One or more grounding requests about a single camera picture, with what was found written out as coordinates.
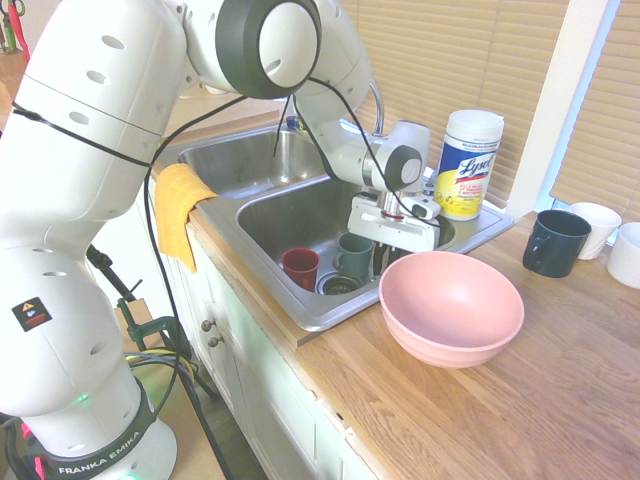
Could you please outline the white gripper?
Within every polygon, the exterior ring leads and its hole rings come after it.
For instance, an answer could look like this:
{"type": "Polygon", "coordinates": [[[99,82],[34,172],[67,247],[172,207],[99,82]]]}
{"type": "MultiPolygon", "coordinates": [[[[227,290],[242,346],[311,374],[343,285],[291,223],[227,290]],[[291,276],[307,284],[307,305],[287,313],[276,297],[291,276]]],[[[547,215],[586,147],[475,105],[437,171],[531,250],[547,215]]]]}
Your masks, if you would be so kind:
{"type": "Polygon", "coordinates": [[[389,245],[385,268],[398,259],[398,249],[436,249],[436,202],[428,196],[417,195],[402,198],[402,203],[409,208],[408,213],[389,214],[377,200],[364,194],[352,198],[347,229],[377,243],[372,256],[374,277],[379,276],[383,269],[384,244],[389,245]]]}

